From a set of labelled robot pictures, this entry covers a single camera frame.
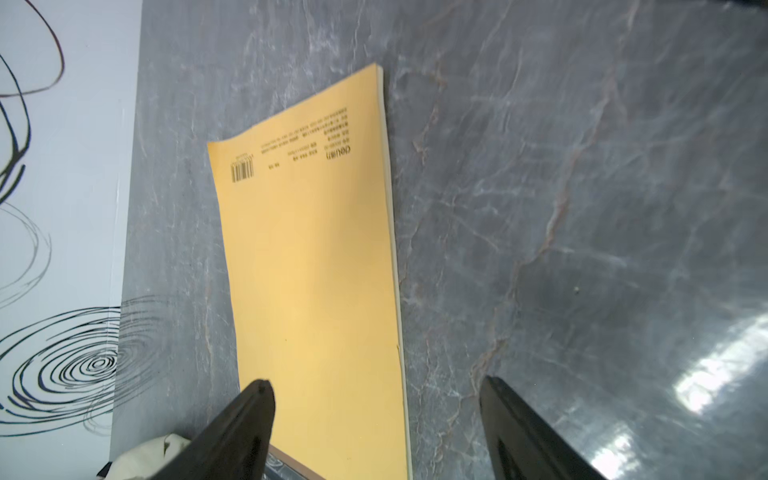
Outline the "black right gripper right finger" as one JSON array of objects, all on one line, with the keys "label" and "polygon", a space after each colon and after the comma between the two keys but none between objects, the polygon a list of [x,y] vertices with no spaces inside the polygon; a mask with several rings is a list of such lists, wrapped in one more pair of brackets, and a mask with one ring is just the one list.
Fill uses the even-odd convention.
[{"label": "black right gripper right finger", "polygon": [[479,408],[497,479],[601,479],[503,379],[483,378]]}]

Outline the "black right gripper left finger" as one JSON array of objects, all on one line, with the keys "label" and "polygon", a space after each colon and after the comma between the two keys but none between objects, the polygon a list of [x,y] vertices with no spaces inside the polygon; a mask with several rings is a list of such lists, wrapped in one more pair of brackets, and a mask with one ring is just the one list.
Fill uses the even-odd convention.
[{"label": "black right gripper left finger", "polygon": [[275,417],[267,380],[251,382],[156,479],[260,479]]}]

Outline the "cream canvas backpack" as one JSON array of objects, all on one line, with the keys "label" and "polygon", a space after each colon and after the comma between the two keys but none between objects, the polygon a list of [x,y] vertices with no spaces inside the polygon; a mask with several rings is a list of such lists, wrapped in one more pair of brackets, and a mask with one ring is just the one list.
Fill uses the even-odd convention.
[{"label": "cream canvas backpack", "polygon": [[98,479],[150,479],[181,453],[191,441],[175,433],[148,440],[106,464]]}]

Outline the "yellow kraft notebook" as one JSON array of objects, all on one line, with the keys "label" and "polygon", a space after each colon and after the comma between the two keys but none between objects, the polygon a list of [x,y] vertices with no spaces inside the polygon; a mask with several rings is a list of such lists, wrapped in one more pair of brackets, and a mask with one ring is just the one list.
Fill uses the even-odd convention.
[{"label": "yellow kraft notebook", "polygon": [[208,146],[241,384],[324,479],[412,474],[383,70]]}]

